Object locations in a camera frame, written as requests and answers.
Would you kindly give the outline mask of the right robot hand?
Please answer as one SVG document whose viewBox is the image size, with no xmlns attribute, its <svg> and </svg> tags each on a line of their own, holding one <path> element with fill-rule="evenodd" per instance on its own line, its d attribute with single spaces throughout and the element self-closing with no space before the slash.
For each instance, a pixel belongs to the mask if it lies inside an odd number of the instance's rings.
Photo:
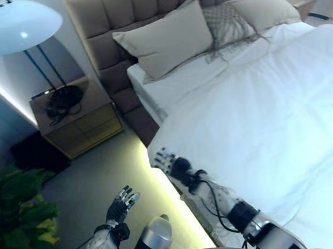
<svg viewBox="0 0 333 249">
<path fill-rule="evenodd" d="M 191 178 L 191 163 L 165 148 L 159 150 L 154 156 L 155 168 L 161 169 L 167 176 L 177 179 L 187 186 Z"/>
</svg>

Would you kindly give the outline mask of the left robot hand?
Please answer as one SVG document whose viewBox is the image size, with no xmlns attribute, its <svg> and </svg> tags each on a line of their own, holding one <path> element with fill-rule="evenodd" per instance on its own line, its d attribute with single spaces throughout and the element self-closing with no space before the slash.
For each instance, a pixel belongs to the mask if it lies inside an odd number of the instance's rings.
<svg viewBox="0 0 333 249">
<path fill-rule="evenodd" d="M 129 186 L 125 186 L 119 191 L 111 203 L 107 215 L 107 223 L 123 223 L 129 210 L 139 200 L 140 192 L 133 192 L 133 189 Z"/>
</svg>

